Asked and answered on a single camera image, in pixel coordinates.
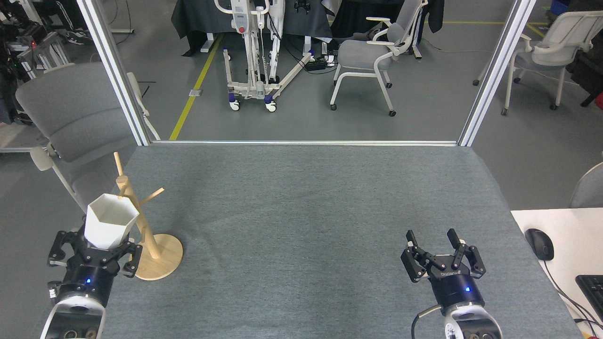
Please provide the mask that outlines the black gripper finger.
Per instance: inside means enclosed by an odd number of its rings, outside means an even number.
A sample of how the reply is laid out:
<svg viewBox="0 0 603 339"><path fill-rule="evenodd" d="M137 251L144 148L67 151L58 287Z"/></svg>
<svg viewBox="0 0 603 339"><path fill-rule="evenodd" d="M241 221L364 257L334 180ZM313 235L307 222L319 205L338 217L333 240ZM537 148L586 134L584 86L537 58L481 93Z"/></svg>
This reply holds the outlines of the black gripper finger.
<svg viewBox="0 0 603 339"><path fill-rule="evenodd" d="M62 250L64 244L69 243L73 249L73 256L63 262L66 258L66 253ZM69 268L76 268L79 266L90 266L90 259L88 259L88 240L84 236L84 230L77 231L64 231L60 230L48 255L49 266L66 266Z"/></svg>
<svg viewBox="0 0 603 339"><path fill-rule="evenodd" d="M468 245L464 240L461 240L458 237L455 229L449 229L447 236L450 244L455 249L453 255L454 259L452 260L452 264L450 264L450 268L460 270L462 259L466 257L470 264L469 269L471 277L481 278L485 274L486 270L477 247L474 245Z"/></svg>
<svg viewBox="0 0 603 339"><path fill-rule="evenodd" d="M128 278L133 278L138 270L142 249L143 246L133 240L124 240L118 247L108 251L106 270L113 276L122 273ZM119 260L126 255L130 255L130 259L121 266Z"/></svg>
<svg viewBox="0 0 603 339"><path fill-rule="evenodd" d="M424 251L418 246L418 241L413 230L408 230L406 234L407 248L401 253L400 259L411 279L412 283L417 283L434 266L439 268L439 262L436 257Z"/></svg>

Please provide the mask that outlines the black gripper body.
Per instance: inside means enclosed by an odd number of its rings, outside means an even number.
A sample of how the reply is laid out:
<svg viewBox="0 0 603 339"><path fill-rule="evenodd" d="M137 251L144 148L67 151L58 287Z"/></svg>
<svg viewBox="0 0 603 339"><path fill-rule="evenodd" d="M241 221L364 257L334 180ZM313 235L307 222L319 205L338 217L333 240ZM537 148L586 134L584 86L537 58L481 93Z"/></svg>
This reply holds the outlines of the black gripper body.
<svg viewBox="0 0 603 339"><path fill-rule="evenodd" d="M116 260L85 263L80 255L74 255L67 260L66 274L58 288L57 300L82 296L107 304L119 270L120 266Z"/></svg>
<svg viewBox="0 0 603 339"><path fill-rule="evenodd" d="M431 287L442 313L467 305L485 306L480 290L466 267L454 272L431 269Z"/></svg>

